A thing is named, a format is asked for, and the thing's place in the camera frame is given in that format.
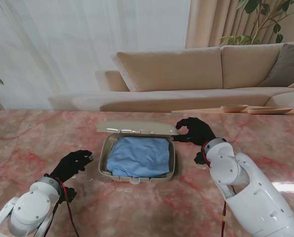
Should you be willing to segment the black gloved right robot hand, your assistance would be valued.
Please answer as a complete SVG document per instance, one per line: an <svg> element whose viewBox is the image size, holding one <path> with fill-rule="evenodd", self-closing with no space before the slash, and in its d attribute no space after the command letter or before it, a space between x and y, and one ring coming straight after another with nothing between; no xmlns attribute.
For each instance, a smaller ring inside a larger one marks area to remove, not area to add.
<svg viewBox="0 0 294 237"><path fill-rule="evenodd" d="M184 118L177 122L175 127L179 130L184 126L188 129L188 132L186 134L174 135L172 137L173 141L182 143L190 142L197 146L204 146L206 142L210 142L216 138L210 126L199 118Z"/></svg>

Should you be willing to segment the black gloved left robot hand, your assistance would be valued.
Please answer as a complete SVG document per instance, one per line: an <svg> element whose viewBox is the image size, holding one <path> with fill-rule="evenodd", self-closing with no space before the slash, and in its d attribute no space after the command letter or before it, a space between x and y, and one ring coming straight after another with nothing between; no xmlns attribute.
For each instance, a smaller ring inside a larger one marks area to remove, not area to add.
<svg viewBox="0 0 294 237"><path fill-rule="evenodd" d="M88 150L71 152L61 159L49 176L53 179L58 178L64 183L80 171L85 171L85 166L92 161L92 152Z"/></svg>

